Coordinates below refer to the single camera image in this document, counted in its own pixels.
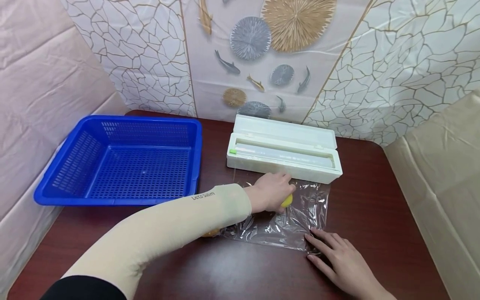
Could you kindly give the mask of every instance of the blue plastic basket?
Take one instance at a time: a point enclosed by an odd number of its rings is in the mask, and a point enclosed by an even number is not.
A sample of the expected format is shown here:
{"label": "blue plastic basket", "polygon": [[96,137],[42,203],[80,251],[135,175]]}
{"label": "blue plastic basket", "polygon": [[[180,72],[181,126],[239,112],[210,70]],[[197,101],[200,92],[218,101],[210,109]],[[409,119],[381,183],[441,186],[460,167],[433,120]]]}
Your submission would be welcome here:
{"label": "blue plastic basket", "polygon": [[89,116],[35,190],[41,205],[155,205],[197,189],[202,126],[193,119]]}

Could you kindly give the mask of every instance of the fish decal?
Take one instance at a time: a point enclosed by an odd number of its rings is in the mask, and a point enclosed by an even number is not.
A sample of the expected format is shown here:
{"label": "fish decal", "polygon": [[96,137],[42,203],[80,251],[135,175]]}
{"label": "fish decal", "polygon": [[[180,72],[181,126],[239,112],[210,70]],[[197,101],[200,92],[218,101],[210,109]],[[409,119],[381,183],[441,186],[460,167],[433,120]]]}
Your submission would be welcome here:
{"label": "fish decal", "polygon": [[212,34],[212,20],[213,15],[208,14],[206,0],[200,0],[200,23],[204,28],[204,31],[211,35]]}
{"label": "fish decal", "polygon": [[297,94],[300,94],[307,88],[308,81],[310,81],[310,70],[307,67],[307,77],[305,77],[305,80],[303,82],[299,83],[299,89],[297,90]]}
{"label": "fish decal", "polygon": [[265,91],[265,88],[264,86],[262,85],[262,82],[260,81],[255,81],[253,80],[253,78],[250,76],[250,74],[248,74],[248,77],[247,77],[248,80],[250,80],[259,90],[261,90],[262,92]]}
{"label": "fish decal", "polygon": [[222,64],[222,66],[225,67],[225,69],[227,69],[227,71],[234,74],[240,74],[240,70],[237,67],[235,67],[235,64],[233,62],[232,63],[226,62],[220,57],[220,53],[218,52],[218,50],[215,50],[215,54],[216,54],[216,58],[218,58],[218,61]]}
{"label": "fish decal", "polygon": [[278,110],[280,110],[280,113],[283,113],[285,111],[285,108],[287,108],[285,106],[285,101],[279,96],[277,96],[277,98],[280,99],[280,106],[278,107]]}

